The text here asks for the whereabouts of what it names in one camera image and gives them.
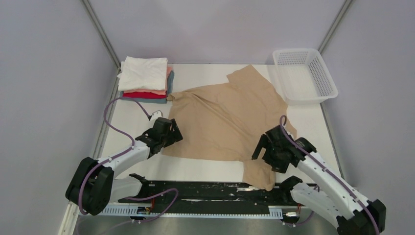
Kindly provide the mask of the beige t shirt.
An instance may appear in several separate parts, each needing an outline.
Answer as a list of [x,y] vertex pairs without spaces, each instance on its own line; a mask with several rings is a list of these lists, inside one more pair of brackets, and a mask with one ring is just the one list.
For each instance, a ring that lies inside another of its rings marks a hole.
[[171,93],[169,118],[183,139],[163,150],[172,157],[240,161],[242,180],[271,190],[276,175],[262,158],[252,159],[262,134],[276,127],[288,105],[252,65],[227,76],[227,83]]

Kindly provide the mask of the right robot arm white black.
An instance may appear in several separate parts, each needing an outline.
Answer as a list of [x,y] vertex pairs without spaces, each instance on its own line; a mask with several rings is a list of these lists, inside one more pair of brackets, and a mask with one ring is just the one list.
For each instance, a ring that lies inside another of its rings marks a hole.
[[265,149],[262,159],[273,171],[285,173],[292,165],[321,189],[316,191],[299,177],[291,176],[280,184],[279,197],[283,203],[296,202],[309,207],[340,235],[378,235],[384,231],[386,206],[378,199],[369,200],[335,174],[307,139],[294,140],[278,125],[261,135],[252,159],[256,160],[262,149]]

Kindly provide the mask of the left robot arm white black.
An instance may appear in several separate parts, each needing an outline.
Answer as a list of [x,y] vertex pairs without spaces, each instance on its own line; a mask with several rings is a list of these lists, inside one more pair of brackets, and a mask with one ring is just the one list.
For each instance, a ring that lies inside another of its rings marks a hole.
[[109,203],[127,197],[143,203],[150,195],[149,188],[143,185],[144,179],[137,175],[119,179],[118,175],[182,139],[175,119],[159,117],[152,128],[136,137],[132,145],[124,150],[97,160],[84,158],[65,197],[79,206],[81,212],[90,215],[98,215]]

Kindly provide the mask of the red folded t shirt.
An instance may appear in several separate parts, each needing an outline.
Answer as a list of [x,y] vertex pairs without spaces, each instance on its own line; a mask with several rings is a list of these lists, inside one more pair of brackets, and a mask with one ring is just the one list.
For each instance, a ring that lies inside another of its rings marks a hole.
[[167,98],[168,94],[154,94],[150,92],[132,92],[123,93],[123,97],[129,98],[141,98],[141,99],[164,99]]

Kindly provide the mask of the blue grey folded t shirt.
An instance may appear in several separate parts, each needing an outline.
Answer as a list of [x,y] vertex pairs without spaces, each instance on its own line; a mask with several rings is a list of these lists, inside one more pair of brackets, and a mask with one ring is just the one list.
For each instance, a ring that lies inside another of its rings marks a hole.
[[[174,80],[174,76],[175,73],[174,71],[172,71],[168,77],[168,89],[167,89],[167,94],[168,96],[172,93],[173,90],[173,80]],[[167,103],[167,98],[164,99],[141,99],[141,98],[132,98],[135,101],[138,102],[143,102],[143,103],[156,103],[156,104],[166,104]]]

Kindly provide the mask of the pink folded t shirt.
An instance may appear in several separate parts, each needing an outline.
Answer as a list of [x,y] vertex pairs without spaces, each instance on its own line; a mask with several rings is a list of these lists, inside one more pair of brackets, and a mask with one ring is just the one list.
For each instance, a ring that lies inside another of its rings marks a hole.
[[139,93],[152,93],[152,94],[156,94],[156,95],[166,95],[167,89],[168,89],[168,77],[169,77],[169,75],[172,71],[173,71],[173,68],[168,66],[167,67],[167,74],[166,74],[166,84],[165,84],[165,89],[164,90],[135,89],[135,90],[124,91],[124,93],[139,92]]

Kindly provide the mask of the white folded t shirt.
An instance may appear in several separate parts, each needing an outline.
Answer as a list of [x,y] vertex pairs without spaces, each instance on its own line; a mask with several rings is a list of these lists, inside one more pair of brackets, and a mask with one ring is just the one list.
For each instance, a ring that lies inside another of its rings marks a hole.
[[167,65],[167,58],[126,57],[121,62],[121,73],[117,76],[119,78],[118,90],[165,90]]

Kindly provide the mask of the white plastic basket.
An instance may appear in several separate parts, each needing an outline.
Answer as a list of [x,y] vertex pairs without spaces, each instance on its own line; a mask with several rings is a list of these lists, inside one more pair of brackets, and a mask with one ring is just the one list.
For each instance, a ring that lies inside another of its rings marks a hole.
[[272,56],[289,105],[319,104],[338,96],[333,78],[316,49],[277,49]]

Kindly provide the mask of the left side aluminium rail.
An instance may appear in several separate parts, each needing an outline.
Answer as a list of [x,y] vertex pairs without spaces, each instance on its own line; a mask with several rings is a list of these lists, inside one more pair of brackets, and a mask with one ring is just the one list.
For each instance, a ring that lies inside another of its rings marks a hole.
[[106,124],[106,122],[104,120],[105,108],[107,107],[107,105],[113,99],[119,97],[118,83],[119,83],[119,78],[116,75],[114,80],[111,82],[110,93],[109,93],[109,96],[106,99],[103,112],[100,115],[101,123],[99,125],[99,128],[98,128],[96,136],[95,136],[96,137],[95,138],[95,144],[92,146],[92,149],[91,149],[90,154],[89,154],[89,157],[91,157],[94,160],[100,158],[101,155],[102,155],[102,152],[103,152],[105,140],[106,140],[106,137],[107,137],[107,134],[108,134],[108,131],[109,131],[109,127],[108,127],[108,125]]

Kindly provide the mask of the left corner aluminium post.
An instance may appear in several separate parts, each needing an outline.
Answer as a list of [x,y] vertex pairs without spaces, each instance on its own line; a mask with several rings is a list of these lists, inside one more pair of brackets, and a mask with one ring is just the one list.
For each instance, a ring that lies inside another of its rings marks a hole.
[[80,0],[80,1],[83,4],[88,17],[90,18],[95,30],[98,33],[98,36],[100,37],[102,43],[104,44],[104,47],[106,48],[106,51],[108,52],[111,60],[113,61],[117,69],[120,70],[121,69],[120,59],[118,58],[91,2],[89,0]]

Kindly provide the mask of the corner aluminium post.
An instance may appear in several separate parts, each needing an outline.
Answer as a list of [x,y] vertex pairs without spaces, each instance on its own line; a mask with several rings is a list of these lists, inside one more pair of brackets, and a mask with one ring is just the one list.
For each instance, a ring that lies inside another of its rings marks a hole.
[[322,42],[320,43],[320,45],[318,47],[318,52],[320,54],[323,54],[326,47],[329,45],[332,37],[334,36],[335,32],[337,31],[337,28],[339,27],[339,25],[343,21],[344,17],[348,13],[350,7],[354,4],[354,2],[355,2],[355,0],[345,0],[343,2],[340,10],[338,11],[337,15],[335,16],[332,24],[330,25],[327,33],[325,34]]
[[120,70],[121,69],[120,59],[118,58],[91,2],[89,0],[80,0],[80,1],[83,4],[88,17],[90,18],[95,30],[98,33],[98,36],[100,37],[102,43],[104,44],[104,47],[106,48],[106,51],[108,52],[111,60],[113,61],[117,69]]

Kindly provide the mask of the right corner aluminium post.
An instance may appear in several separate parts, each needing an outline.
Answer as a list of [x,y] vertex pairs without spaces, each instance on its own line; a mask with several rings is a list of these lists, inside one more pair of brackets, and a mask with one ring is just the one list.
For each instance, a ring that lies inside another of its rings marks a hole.
[[337,15],[335,16],[332,24],[330,25],[327,33],[325,34],[322,42],[320,43],[320,45],[318,47],[318,52],[320,54],[323,54],[326,47],[329,45],[332,37],[334,36],[335,32],[337,31],[337,28],[339,27],[339,25],[343,21],[344,17],[348,13],[350,7],[354,4],[354,2],[355,2],[355,0],[345,0],[343,2],[340,10],[338,11]]

